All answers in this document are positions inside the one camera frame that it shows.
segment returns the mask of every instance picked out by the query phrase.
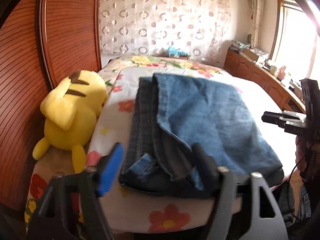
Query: wooden cabinet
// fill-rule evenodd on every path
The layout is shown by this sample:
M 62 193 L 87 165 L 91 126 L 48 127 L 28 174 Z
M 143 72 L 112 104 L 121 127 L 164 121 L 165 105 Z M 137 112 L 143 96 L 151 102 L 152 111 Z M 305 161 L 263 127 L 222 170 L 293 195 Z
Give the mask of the wooden cabinet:
M 224 62 L 224 69 L 228 71 L 231 75 L 236 76 L 238 67 L 239 62 L 237 61 L 235 55 L 228 53 Z
M 224 66 L 224 69 L 231 75 L 251 80 L 262 87 L 282 110 L 292 111 L 294 109 L 305 113 L 305 106 L 293 92 L 287 90 L 269 72 L 259 68 L 241 55 L 228 50 Z

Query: bed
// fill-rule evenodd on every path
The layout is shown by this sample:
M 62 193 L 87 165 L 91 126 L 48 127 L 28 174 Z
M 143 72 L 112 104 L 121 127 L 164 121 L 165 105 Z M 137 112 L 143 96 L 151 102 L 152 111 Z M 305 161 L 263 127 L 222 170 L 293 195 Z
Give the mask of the bed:
M 288 176 L 295 165 L 295 136 L 286 134 L 275 125 L 263 123 L 264 111 L 279 112 L 270 96 L 257 84 L 235 78 L 220 68 L 172 58 L 126 56 L 113 59 L 99 74 L 106 82 L 109 99 L 99 117 L 91 142 L 85 147 L 86 165 L 92 165 L 102 155 L 108 154 L 115 142 L 127 148 L 134 108 L 134 99 L 140 76 L 152 76 L 154 72 L 175 73 L 207 78 L 235 86 L 246 103 L 264 139 L 271 145 L 283 164 Z M 28 193 L 25 222 L 28 227 L 49 179 L 57 172 L 74 173 L 71 153 L 51 147 L 35 165 Z M 80 223 L 83 222 L 78 197 L 74 209 Z M 204 225 L 213 200 L 151 197 L 121 187 L 116 180 L 111 191 L 100 199 L 110 227 L 116 232 L 161 233 Z M 239 210 L 241 200 L 234 205 Z

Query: patterned curtain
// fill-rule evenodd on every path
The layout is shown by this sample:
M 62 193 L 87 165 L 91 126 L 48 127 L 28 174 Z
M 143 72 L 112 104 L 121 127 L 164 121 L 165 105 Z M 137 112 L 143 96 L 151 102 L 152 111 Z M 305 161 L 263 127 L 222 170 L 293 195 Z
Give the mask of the patterned curtain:
M 100 0 L 100 49 L 163 55 L 169 46 L 214 62 L 231 20 L 228 0 Z
M 252 15 L 253 15 L 253 33 L 251 36 L 251 47 L 259 46 L 259 32 L 262 22 L 264 0 L 252 0 Z

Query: pikachu plush toy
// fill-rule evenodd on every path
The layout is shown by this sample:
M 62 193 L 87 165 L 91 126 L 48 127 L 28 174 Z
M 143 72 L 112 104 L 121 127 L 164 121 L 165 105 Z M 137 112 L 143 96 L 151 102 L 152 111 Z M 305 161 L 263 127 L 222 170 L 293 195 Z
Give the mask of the pikachu plush toy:
M 71 150 L 73 168 L 80 173 L 86 161 L 83 146 L 90 140 L 107 99 L 105 82 L 98 73 L 77 70 L 63 79 L 40 105 L 46 117 L 44 138 L 33 149 L 33 158 L 39 160 L 50 145 Z

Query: white wall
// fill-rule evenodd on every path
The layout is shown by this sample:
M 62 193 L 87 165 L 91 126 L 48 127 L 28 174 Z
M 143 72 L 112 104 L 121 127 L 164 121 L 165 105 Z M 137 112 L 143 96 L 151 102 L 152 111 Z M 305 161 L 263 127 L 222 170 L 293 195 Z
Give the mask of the white wall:
M 278 0 L 264 0 L 259 49 L 270 53 L 276 31 Z
M 215 62 L 215 66 L 223 67 L 227 50 L 231 45 L 231 40 L 247 42 L 247 36 L 252 30 L 252 11 L 248 0 L 229 0 L 231 22 L 227 32 L 223 36 L 220 53 Z

